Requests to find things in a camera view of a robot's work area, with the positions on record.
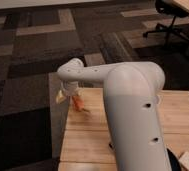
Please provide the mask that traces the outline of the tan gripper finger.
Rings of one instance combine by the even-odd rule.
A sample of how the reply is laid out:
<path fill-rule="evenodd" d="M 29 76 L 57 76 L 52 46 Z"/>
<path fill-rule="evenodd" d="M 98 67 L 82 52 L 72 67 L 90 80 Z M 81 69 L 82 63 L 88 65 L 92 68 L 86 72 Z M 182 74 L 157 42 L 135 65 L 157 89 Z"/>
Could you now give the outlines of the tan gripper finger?
<path fill-rule="evenodd" d="M 59 91 L 56 96 L 56 103 L 59 104 L 59 103 L 63 102 L 65 99 L 66 99 L 66 97 L 63 95 L 63 93 L 61 91 Z"/>
<path fill-rule="evenodd" d="M 76 93 L 75 96 L 76 96 L 76 98 L 79 98 L 79 99 L 81 98 L 80 93 Z"/>

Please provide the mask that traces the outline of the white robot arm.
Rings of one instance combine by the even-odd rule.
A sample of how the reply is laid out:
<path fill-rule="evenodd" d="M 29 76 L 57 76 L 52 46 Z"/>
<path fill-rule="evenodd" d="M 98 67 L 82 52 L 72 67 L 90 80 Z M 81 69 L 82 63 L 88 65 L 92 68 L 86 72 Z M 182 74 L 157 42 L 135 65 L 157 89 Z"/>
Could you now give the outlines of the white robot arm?
<path fill-rule="evenodd" d="M 104 108 L 118 171 L 172 171 L 157 105 L 165 75 L 154 62 L 120 62 L 86 67 L 73 58 L 57 69 L 62 92 L 78 83 L 101 82 Z"/>

